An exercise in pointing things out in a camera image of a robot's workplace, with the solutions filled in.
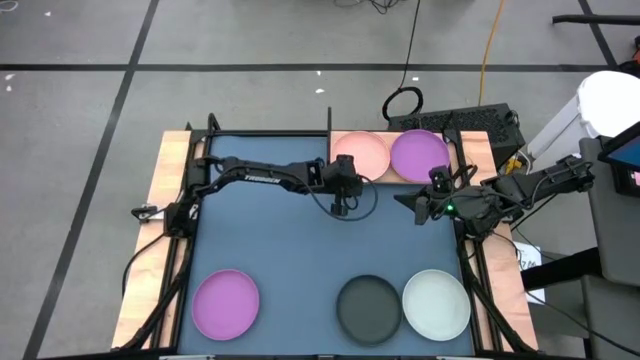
floor tile line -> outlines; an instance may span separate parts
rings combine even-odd
[[[82,195],[80,196],[78,207],[76,208],[73,220],[71,221],[71,226],[62,247],[60,257],[58,258],[58,262],[51,278],[51,282],[49,283],[47,294],[44,298],[42,306],[40,307],[40,311],[38,312],[38,317],[36,318],[31,336],[29,337],[29,341],[23,355],[24,360],[36,359],[38,357],[38,353],[40,352],[40,348],[42,346],[42,342],[44,341],[47,328],[49,327],[49,322],[51,321],[51,317],[53,315],[53,311],[55,310],[56,303],[58,302],[62,286],[64,285],[65,277],[67,276],[69,266],[71,265],[71,259],[73,258],[73,253],[75,252],[76,245],[78,244],[78,239],[80,238],[80,233],[82,231],[84,221],[91,205],[91,200],[98,185],[98,179],[100,178],[100,173],[102,172],[102,168],[107,158],[107,152],[109,151],[111,141],[113,140],[116,126],[118,125],[120,114],[122,113],[122,108],[127,98],[127,94],[129,93],[129,88],[131,87],[131,81],[133,80],[133,75],[135,73],[135,65],[140,60],[140,55],[142,54],[144,43],[146,41],[147,35],[149,34],[149,29],[151,27],[151,22],[153,21],[153,16],[155,15],[156,9],[158,7],[158,2],[159,0],[151,0],[149,2],[149,7],[142,22],[142,26],[138,34],[135,46],[133,48],[133,53],[131,54],[127,70],[123,76],[122,83],[120,84],[120,88],[115,97],[109,119],[105,126],[104,132],[102,133],[102,138],[100,139],[98,150],[94,157],[93,164],[91,165],[91,170],[89,171],[89,176],[87,177]]]
[[[478,72],[481,64],[409,64],[409,71]],[[608,65],[489,64],[487,72],[594,72]],[[402,71],[404,64],[307,63],[307,64],[0,64],[0,71],[149,71],[149,72],[270,72],[270,71]]]
[[[580,4],[580,8],[582,9],[582,12],[585,15],[593,15],[593,11],[591,10],[591,6],[589,6],[589,3],[587,2],[587,0],[578,0],[578,3]],[[600,51],[602,52],[602,56],[604,56],[604,59],[607,62],[607,65],[609,65],[610,67],[617,67],[616,59],[613,56],[613,53],[611,52],[611,48],[609,48],[609,44],[607,43],[607,40],[604,38],[604,35],[602,34],[602,30],[600,29],[600,26],[598,24],[589,24],[589,27],[591,28],[591,32],[593,33],[593,36],[596,38],[598,47],[600,48]]]

blue table surface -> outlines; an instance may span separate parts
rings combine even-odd
[[[324,137],[216,137],[216,156],[288,164],[326,157]],[[212,171],[212,178],[217,173]],[[413,185],[377,185],[379,203],[367,219],[354,223],[324,214],[310,196],[277,185],[236,182],[205,198],[189,278],[179,354],[209,355],[471,355],[471,333],[432,341],[403,320],[387,342],[363,347],[347,338],[336,318],[335,301],[352,277],[374,274],[399,294],[415,273],[439,269],[461,280],[450,220],[413,224],[413,214],[393,199]],[[332,197],[321,195],[329,207]],[[366,187],[366,212],[373,191]],[[193,323],[198,285],[220,269],[238,269],[256,282],[260,312],[251,328],[231,341],[213,341]]]

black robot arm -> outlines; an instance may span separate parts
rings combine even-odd
[[[234,181],[280,185],[289,192],[303,195],[313,192],[348,198],[362,194],[362,180],[356,174],[353,156],[350,155],[338,155],[336,161],[327,166],[322,159],[288,165],[215,156],[206,156],[201,161],[213,165],[220,176],[210,185],[195,189],[198,197],[216,193]]]
[[[236,157],[219,158],[205,156],[198,159],[200,167],[213,166],[220,175],[209,185],[185,186],[186,193],[167,205],[165,212],[165,233],[174,237],[192,236],[200,201],[207,195],[215,194],[235,181],[257,182],[281,186],[297,194],[332,194],[330,214],[347,216],[349,207],[346,199],[362,195],[362,177],[356,173],[353,156],[338,155],[336,161],[325,166],[322,159],[275,165],[240,160]]]
[[[431,184],[394,197],[414,211],[417,225],[446,215],[462,221],[467,235],[487,236],[502,219],[517,220],[541,199],[589,189],[594,179],[590,167],[591,163],[568,156],[533,174],[497,176],[461,189],[455,188],[448,169],[439,167],[429,174]]]

gray floor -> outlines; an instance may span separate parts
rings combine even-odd
[[[480,64],[498,3],[423,0],[411,62]],[[596,13],[640,13],[636,0],[589,3]],[[0,13],[0,64],[6,65],[0,67],[6,70],[0,71],[3,359],[23,357],[149,4],[33,0]],[[414,6],[414,0],[401,1],[382,16],[369,4],[343,9],[331,0],[160,0],[140,63],[402,64]],[[490,63],[605,65],[588,26],[550,25],[550,17],[561,13],[581,13],[578,1],[507,1]],[[602,26],[602,32],[617,61],[631,56],[637,28]],[[35,71],[59,70],[46,64],[123,66]],[[334,109],[336,127],[383,129],[379,109],[402,76],[325,71],[323,65],[287,71],[292,69],[134,74],[40,357],[109,349],[121,271],[138,231],[128,211],[146,199],[164,130],[182,129],[187,121],[204,126],[210,111],[227,129],[321,129],[327,106]],[[474,105],[479,73],[442,69],[447,71],[407,75],[408,83],[425,92],[423,110]],[[526,139],[589,75],[509,69],[488,73],[484,102],[516,109]],[[391,112],[412,106],[407,96]],[[594,245],[592,229],[583,226],[589,223],[586,198],[572,195],[558,197],[522,230],[545,250],[569,254]],[[543,348],[579,355],[575,342],[538,335]]]

plate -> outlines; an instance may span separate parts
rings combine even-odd
[[[398,331],[402,322],[396,289],[375,275],[349,280],[340,290],[336,308],[342,330],[360,345],[382,344]]]
[[[331,161],[338,155],[352,155],[356,172],[375,181],[389,168],[391,161],[387,143],[378,135],[366,131],[350,132],[333,145]]]
[[[233,269],[207,277],[193,297],[193,322],[212,340],[231,340],[251,327],[260,308],[258,287],[249,275]]]
[[[429,171],[449,166],[449,148],[440,136],[427,130],[409,130],[391,146],[391,166],[403,179],[430,184]]]
[[[411,327],[436,341],[456,338],[471,316],[469,297],[462,284],[440,270],[415,274],[404,287],[402,307]]]

